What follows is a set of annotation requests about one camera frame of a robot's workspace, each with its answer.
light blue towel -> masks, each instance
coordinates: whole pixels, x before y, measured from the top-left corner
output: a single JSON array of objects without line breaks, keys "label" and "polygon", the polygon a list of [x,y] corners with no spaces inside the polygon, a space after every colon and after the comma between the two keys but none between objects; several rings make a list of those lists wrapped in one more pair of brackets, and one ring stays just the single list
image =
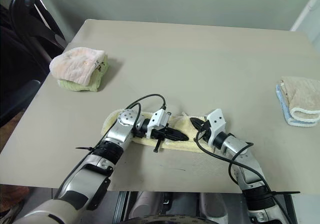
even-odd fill
[{"label": "light blue towel", "polygon": [[317,124],[317,122],[304,122],[294,119],[290,114],[289,107],[287,107],[286,101],[282,95],[281,87],[279,84],[275,86],[275,92],[276,96],[280,101],[284,118],[289,125],[295,127],[314,127]]}]

beige table surface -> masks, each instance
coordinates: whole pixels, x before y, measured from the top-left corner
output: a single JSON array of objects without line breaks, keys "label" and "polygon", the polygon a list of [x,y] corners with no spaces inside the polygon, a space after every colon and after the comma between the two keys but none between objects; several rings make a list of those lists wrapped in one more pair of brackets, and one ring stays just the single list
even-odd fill
[{"label": "beige table surface", "polygon": [[[320,194],[320,125],[287,125],[276,97],[281,76],[320,80],[320,56],[298,32],[87,20],[67,50],[105,50],[99,92],[72,92],[49,75],[0,155],[0,183],[58,188],[94,146],[104,119],[150,93],[174,115],[221,108],[227,131],[251,148],[275,191]],[[143,103],[159,107],[157,98]],[[109,190],[237,193],[228,165],[204,153],[131,144]]]}]

green towel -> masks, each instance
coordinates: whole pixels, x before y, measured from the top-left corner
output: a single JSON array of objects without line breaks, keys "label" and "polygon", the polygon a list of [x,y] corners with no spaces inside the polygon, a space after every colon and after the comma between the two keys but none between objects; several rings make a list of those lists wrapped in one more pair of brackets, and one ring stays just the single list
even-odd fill
[{"label": "green towel", "polygon": [[101,62],[101,64],[93,71],[88,85],[80,85],[78,83],[75,83],[69,80],[58,80],[58,85],[61,88],[64,88],[70,91],[97,92],[100,86],[101,78],[108,70],[108,67],[109,65],[107,62],[107,56],[105,56],[103,62]]}]

beige towel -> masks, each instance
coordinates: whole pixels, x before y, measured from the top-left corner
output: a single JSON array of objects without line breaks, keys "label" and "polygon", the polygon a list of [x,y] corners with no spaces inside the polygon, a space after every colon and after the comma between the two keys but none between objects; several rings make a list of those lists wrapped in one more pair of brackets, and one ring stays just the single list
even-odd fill
[{"label": "beige towel", "polygon": [[[122,111],[122,109],[115,110],[112,112],[104,121],[101,135],[103,136],[107,130],[111,127],[111,125],[115,122],[117,119],[119,113]],[[146,118],[151,118],[152,113],[151,112],[141,112],[142,115],[144,115]],[[184,134],[186,134],[189,137],[189,140],[187,141],[172,141],[169,139],[165,139],[161,144],[160,148],[163,149],[172,149],[172,150],[181,150],[181,151],[188,151],[188,152],[194,152],[194,153],[202,153],[202,150],[199,149],[197,144],[194,142],[194,138],[196,137],[197,130],[192,125],[190,118],[195,117],[199,118],[201,120],[204,120],[204,117],[197,117],[197,116],[170,116],[169,118],[169,127],[177,129]],[[133,141],[135,143],[139,143],[146,146],[152,146],[155,147],[157,144],[157,140],[155,139],[147,139],[147,138],[139,138],[134,137]],[[200,140],[199,143],[208,151],[214,152],[214,148],[211,148],[208,146],[206,142],[203,140]]]},{"label": "beige towel", "polygon": [[308,123],[320,120],[320,81],[283,76],[280,87],[294,119]]},{"label": "beige towel", "polygon": [[76,47],[56,56],[50,63],[50,71],[58,80],[71,81],[87,86],[94,70],[104,61],[104,50]]}]

stack of towels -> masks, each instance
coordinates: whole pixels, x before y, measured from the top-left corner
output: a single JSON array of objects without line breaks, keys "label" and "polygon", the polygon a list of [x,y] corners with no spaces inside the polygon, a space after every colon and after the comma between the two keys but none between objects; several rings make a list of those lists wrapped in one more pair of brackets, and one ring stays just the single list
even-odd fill
[{"label": "stack of towels", "polygon": [[313,127],[320,120],[320,81],[283,76],[275,88],[284,118],[291,126]]},{"label": "stack of towels", "polygon": [[56,56],[49,68],[61,88],[97,92],[108,70],[107,56],[104,50],[76,47]]}]

